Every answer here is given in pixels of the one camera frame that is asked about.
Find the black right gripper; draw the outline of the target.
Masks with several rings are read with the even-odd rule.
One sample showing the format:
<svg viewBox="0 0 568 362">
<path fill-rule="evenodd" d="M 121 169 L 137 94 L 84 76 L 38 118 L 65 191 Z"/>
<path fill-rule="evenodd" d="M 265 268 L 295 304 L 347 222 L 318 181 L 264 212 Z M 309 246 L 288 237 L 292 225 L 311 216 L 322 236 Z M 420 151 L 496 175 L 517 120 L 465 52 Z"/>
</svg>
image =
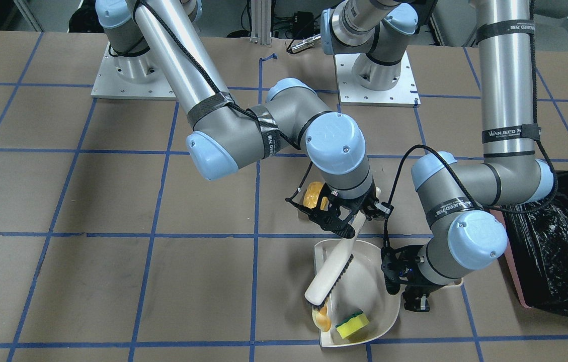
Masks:
<svg viewBox="0 0 568 362">
<path fill-rule="evenodd" d="M 341 195 L 328 186 L 322 187 L 322 200 L 328 201 L 327 210 L 323 211 L 319 206 L 310 209 L 288 198 L 286 201 L 298 210 L 308 215 L 309 220 L 316 223 L 322 230 L 333 232 L 341 238 L 355 238 L 356 231 L 351 226 L 353 217 L 362 212 L 366 219 L 387 221 L 394 211 L 394 206 L 389 202 L 381 202 L 377 196 L 378 189 L 371 186 L 368 191 L 355 199 L 343 199 Z"/>
</svg>

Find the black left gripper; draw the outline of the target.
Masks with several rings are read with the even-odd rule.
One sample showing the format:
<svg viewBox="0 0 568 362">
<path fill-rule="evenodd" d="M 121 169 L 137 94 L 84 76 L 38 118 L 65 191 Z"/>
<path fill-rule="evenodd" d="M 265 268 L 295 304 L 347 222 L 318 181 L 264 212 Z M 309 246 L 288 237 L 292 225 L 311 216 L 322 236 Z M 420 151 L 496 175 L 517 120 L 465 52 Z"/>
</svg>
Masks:
<svg viewBox="0 0 568 362">
<path fill-rule="evenodd" d="M 394 249 L 383 246 L 381 249 L 381 270 L 385 281 L 385 287 L 390 295 L 397 295 L 401 285 L 406 286 L 402 298 L 403 307 L 411 312 L 429 312 L 428 297 L 430 293 L 443 287 L 429 281 L 419 266 L 419 251 L 421 245 L 407 245 Z"/>
</svg>

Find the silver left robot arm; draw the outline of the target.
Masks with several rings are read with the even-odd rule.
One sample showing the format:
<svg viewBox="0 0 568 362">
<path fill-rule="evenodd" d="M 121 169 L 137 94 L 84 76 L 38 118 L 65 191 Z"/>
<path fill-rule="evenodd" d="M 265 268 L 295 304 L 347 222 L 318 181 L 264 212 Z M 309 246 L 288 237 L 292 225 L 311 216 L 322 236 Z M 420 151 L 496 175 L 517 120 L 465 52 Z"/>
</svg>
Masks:
<svg viewBox="0 0 568 362">
<path fill-rule="evenodd" d="M 374 32 L 374 21 L 401 33 L 390 14 L 408 2 L 342 2 L 334 11 L 325 11 L 322 39 L 355 48 L 378 37 L 368 35 Z M 413 165 L 412 180 L 433 238 L 424 246 L 398 250 L 385 241 L 382 249 L 387 292 L 397 294 L 405 284 L 408 311 L 429 311 L 430 293 L 486 268 L 503 254 L 508 244 L 505 228 L 487 209 L 535 202 L 556 190 L 553 165 L 535 119 L 534 2 L 471 1 L 481 60 L 483 163 L 458 165 L 451 153 L 424 146 L 428 154 Z M 375 190 L 373 181 L 357 173 L 367 161 L 364 140 L 355 137 L 354 122 L 344 121 L 337 125 L 349 129 L 345 150 L 330 149 L 326 162 L 320 161 L 324 154 L 319 151 L 307 152 L 323 172 L 323 191 L 330 189 L 331 197 L 339 200 L 355 200 L 351 194 L 356 186 L 367 185 L 369 194 Z"/>
</svg>

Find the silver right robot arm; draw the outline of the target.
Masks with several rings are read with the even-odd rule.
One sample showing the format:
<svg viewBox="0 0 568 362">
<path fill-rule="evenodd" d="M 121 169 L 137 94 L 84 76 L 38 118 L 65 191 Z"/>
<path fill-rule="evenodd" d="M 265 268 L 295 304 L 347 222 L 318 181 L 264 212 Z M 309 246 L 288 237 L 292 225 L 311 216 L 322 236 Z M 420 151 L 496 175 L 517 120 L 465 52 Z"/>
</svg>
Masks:
<svg viewBox="0 0 568 362">
<path fill-rule="evenodd" d="M 205 179 L 215 180 L 274 156 L 284 147 L 307 154 L 324 184 L 312 207 L 287 202 L 322 230 L 344 238 L 358 234 L 355 217 L 387 220 L 389 202 L 377 195 L 357 122 L 332 112 L 316 92 L 295 78 L 277 82 L 262 105 L 244 109 L 219 75 L 179 1 L 97 1 L 100 25 L 114 55 L 150 55 L 165 75 L 192 134 L 187 149 Z M 327 201 L 322 207 L 321 200 Z"/>
</svg>

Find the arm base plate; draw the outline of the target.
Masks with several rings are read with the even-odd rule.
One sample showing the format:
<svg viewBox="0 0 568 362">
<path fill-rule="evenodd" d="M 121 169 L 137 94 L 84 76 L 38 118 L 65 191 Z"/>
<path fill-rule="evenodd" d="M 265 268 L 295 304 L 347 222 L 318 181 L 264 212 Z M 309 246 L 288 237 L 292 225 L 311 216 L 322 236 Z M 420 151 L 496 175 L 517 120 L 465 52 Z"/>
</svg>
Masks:
<svg viewBox="0 0 568 362">
<path fill-rule="evenodd" d="M 408 53 L 392 66 L 374 63 L 366 54 L 335 55 L 340 101 L 351 106 L 417 107 L 419 91 Z"/>
<path fill-rule="evenodd" d="M 113 57 L 110 45 L 97 72 L 91 97 L 96 99 L 175 101 L 168 80 L 152 54 L 138 57 Z"/>
</svg>

